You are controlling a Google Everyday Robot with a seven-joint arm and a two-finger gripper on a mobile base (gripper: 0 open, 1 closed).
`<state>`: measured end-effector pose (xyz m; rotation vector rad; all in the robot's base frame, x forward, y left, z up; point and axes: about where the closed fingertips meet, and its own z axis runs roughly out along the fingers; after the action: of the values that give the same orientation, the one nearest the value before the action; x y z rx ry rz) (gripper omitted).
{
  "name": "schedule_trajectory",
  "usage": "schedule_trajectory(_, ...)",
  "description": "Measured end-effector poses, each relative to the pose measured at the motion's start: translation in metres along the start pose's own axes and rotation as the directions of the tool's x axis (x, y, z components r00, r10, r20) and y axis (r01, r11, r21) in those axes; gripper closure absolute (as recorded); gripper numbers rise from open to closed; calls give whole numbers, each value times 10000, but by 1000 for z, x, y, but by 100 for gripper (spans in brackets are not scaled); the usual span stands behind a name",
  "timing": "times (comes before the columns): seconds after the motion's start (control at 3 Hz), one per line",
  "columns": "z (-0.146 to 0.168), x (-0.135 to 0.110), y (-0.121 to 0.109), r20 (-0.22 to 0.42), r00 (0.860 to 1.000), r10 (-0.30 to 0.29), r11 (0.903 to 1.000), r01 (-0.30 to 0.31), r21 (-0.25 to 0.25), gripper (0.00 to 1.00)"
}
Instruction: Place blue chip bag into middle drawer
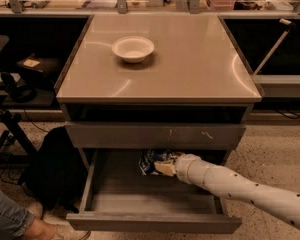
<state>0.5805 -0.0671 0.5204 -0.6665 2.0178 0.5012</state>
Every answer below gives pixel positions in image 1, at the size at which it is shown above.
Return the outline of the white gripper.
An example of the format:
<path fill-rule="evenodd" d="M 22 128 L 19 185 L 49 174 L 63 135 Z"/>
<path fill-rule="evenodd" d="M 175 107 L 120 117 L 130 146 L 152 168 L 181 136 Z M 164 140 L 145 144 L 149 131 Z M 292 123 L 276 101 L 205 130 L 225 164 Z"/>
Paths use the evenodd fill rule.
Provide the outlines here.
<path fill-rule="evenodd" d="M 200 157 L 193 154 L 185 154 L 184 152 L 171 152 L 168 158 L 177 159 L 175 166 L 173 160 L 156 161 L 154 163 L 155 169 L 170 177 L 176 174 L 180 181 L 187 184 L 202 183 L 202 176 L 199 170 L 195 168 L 196 163 L 201 160 Z"/>

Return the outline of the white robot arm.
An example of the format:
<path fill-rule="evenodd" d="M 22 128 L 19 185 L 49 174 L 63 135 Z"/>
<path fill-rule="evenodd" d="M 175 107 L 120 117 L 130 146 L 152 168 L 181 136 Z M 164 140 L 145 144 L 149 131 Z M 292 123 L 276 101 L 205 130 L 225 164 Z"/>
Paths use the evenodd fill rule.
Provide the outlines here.
<path fill-rule="evenodd" d="M 239 173 L 193 154 L 155 158 L 154 167 L 213 195 L 242 201 L 300 230 L 300 193 L 253 182 Z"/>

